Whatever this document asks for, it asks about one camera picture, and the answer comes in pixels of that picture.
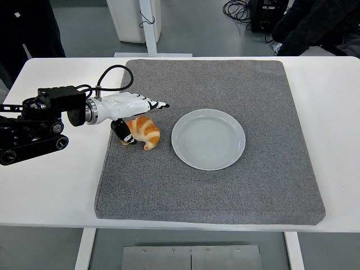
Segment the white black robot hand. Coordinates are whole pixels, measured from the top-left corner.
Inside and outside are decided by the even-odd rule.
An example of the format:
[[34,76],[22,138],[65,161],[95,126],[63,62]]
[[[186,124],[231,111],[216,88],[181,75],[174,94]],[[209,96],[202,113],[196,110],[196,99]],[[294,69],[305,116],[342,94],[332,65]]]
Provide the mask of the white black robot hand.
[[137,141],[133,138],[123,119],[164,107],[169,107],[169,104],[154,101],[137,93],[123,92],[101,99],[89,98],[86,100],[85,120],[92,125],[111,119],[111,128],[116,135],[126,143],[135,144]]

